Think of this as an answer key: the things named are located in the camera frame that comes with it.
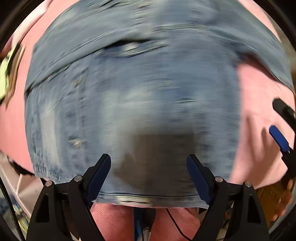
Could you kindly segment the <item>folded light green garment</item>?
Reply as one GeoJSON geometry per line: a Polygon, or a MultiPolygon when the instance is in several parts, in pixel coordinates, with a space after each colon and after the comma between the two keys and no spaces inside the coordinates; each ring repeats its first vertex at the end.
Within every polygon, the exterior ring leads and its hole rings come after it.
{"type": "Polygon", "coordinates": [[[24,51],[25,46],[17,43],[1,62],[1,104],[6,108],[15,93],[18,70],[24,51]]]}

